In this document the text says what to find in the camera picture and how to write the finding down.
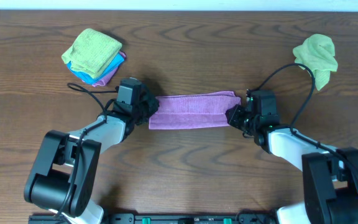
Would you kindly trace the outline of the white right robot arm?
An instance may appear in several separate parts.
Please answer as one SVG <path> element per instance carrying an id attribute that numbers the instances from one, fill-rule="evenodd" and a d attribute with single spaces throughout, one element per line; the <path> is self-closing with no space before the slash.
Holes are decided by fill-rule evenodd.
<path id="1" fill-rule="evenodd" d="M 275 114 L 262 116 L 241 105 L 227 110 L 226 118 L 263 150 L 302 171 L 306 216 L 297 218 L 293 206 L 282 207 L 281 223 L 358 223 L 358 149 L 321 144 L 280 124 Z"/>

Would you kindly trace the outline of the purple microfiber cloth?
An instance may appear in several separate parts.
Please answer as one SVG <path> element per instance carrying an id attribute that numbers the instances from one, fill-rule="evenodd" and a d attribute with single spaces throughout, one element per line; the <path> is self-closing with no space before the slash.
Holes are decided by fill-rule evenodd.
<path id="1" fill-rule="evenodd" d="M 233 91 L 200 95 L 158 96 L 158 111 L 149 119 L 149 129 L 199 129 L 227 126 L 226 111 L 241 103 Z"/>

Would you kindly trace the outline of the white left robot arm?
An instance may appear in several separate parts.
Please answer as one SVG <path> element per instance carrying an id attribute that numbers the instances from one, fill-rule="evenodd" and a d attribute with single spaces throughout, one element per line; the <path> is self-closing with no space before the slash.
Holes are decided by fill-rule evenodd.
<path id="1" fill-rule="evenodd" d="M 158 100 L 143 83 L 120 84 L 116 93 L 93 123 L 69 133 L 51 130 L 43 138 L 24 200 L 53 212 L 56 221 L 102 222 L 104 209 L 91 200 L 100 155 L 158 109 Z"/>

